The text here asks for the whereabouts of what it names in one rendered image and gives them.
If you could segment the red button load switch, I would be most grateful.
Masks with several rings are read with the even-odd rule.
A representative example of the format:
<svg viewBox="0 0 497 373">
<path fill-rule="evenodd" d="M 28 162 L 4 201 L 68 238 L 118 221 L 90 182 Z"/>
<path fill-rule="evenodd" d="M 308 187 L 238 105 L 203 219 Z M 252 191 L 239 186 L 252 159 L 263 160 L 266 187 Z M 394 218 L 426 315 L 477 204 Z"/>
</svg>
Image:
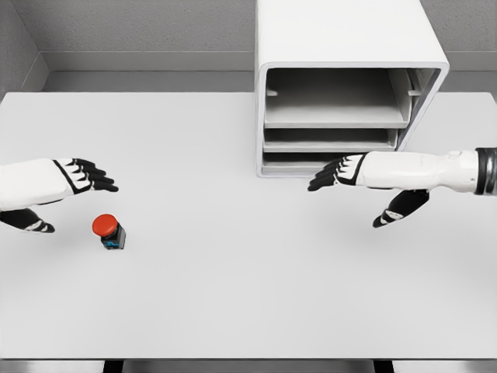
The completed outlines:
<svg viewBox="0 0 497 373">
<path fill-rule="evenodd" d="M 94 219 L 92 231 L 100 237 L 103 246 L 108 249 L 124 249 L 126 232 L 111 214 L 101 214 Z"/>
</svg>

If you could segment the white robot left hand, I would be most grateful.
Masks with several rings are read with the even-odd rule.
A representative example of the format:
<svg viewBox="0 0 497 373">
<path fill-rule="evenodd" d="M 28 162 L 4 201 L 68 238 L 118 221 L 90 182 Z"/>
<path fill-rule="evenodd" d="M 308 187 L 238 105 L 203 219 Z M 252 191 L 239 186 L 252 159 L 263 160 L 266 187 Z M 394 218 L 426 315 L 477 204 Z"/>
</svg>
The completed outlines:
<svg viewBox="0 0 497 373">
<path fill-rule="evenodd" d="M 117 192 L 106 171 L 84 159 L 35 159 L 0 166 L 0 222 L 27 232 L 53 233 L 31 210 L 94 190 Z"/>
</svg>

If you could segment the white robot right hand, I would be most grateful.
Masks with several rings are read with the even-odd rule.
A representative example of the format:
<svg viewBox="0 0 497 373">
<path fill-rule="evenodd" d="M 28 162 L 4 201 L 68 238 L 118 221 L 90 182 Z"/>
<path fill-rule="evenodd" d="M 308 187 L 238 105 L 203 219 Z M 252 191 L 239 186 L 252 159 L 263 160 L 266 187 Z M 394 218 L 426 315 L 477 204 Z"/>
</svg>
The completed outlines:
<svg viewBox="0 0 497 373">
<path fill-rule="evenodd" d="M 373 221 L 373 227 L 380 228 L 408 217 L 426 204 L 433 181 L 434 165 L 429 156 L 368 152 L 331 161 L 315 174 L 308 191 L 335 185 L 374 190 L 399 189 L 400 193 Z"/>
</svg>

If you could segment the white tabletop storage cabinet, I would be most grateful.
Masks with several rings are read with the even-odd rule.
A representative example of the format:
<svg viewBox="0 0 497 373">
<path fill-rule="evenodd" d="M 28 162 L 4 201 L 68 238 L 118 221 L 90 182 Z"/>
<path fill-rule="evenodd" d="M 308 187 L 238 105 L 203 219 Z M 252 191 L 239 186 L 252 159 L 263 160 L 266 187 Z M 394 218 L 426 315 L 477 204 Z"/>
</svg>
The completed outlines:
<svg viewBox="0 0 497 373">
<path fill-rule="evenodd" d="M 257 173 L 405 148 L 450 64 L 419 0 L 257 0 Z"/>
</svg>

